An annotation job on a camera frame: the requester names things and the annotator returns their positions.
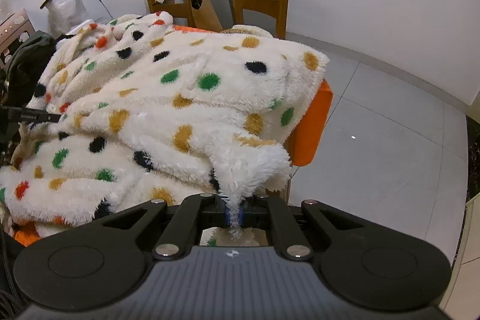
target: screw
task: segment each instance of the screw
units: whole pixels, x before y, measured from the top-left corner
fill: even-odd
[[[310,249],[302,245],[293,245],[286,249],[286,253],[295,258],[303,258],[310,253]]]
[[[160,244],[155,248],[155,252],[161,256],[173,256],[180,251],[175,244]]]

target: brown paper bag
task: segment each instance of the brown paper bag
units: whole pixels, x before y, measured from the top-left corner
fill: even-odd
[[[201,0],[199,9],[192,5],[190,0],[191,13],[195,20],[195,27],[198,29],[205,29],[206,31],[222,31],[222,25],[218,20],[215,9],[210,0]]]

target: logo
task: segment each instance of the logo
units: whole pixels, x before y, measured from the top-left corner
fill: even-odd
[[[234,258],[234,257],[237,257],[238,255],[240,255],[240,253],[237,250],[231,249],[230,251],[227,251],[225,253],[225,255],[227,255],[231,258]]]

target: black polka dot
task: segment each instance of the black polka dot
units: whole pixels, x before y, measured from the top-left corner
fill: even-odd
[[[150,155],[145,151],[135,151],[133,153],[133,161],[139,166],[146,168],[147,171],[154,170],[152,159]]]
[[[33,92],[33,96],[35,98],[43,97],[46,92],[47,92],[47,88],[45,87],[45,85],[42,85],[41,83],[37,83],[37,85],[35,86],[35,90]]]
[[[121,49],[121,50],[117,51],[117,55],[121,59],[128,59],[131,55],[131,48],[127,47],[125,49]]]
[[[98,204],[97,209],[95,210],[93,219],[94,220],[101,219],[102,217],[107,217],[108,215],[112,214],[112,212],[110,211],[110,208],[111,208],[111,205],[104,198]]]
[[[167,57],[169,54],[170,54],[170,51],[163,51],[163,52],[157,53],[153,57],[153,62],[159,61],[159,60],[163,59],[164,57]]]
[[[267,66],[261,61],[247,62],[245,63],[245,66],[254,74],[265,74],[267,72]]]
[[[137,41],[137,40],[139,40],[139,39],[141,39],[141,38],[143,37],[143,33],[140,32],[140,31],[133,31],[133,32],[131,33],[131,35],[133,36],[133,39],[134,39],[135,41]]]
[[[66,139],[67,137],[69,136],[69,134],[67,132],[59,132],[58,133],[58,140],[63,140],[63,139]]]
[[[102,152],[104,148],[105,139],[101,136],[95,137],[88,146],[88,150],[92,153]]]
[[[215,189],[215,191],[220,190],[220,184],[217,181],[217,178],[215,178],[215,170],[212,168],[212,171],[210,171],[210,185]]]

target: fluffy white blanket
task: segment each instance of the fluffy white blanket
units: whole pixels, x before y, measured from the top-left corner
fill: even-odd
[[[152,198],[280,190],[282,143],[308,109],[328,59],[247,34],[175,31],[167,13],[91,24],[61,41],[30,108],[58,124],[21,126],[0,197],[17,223],[78,226]]]

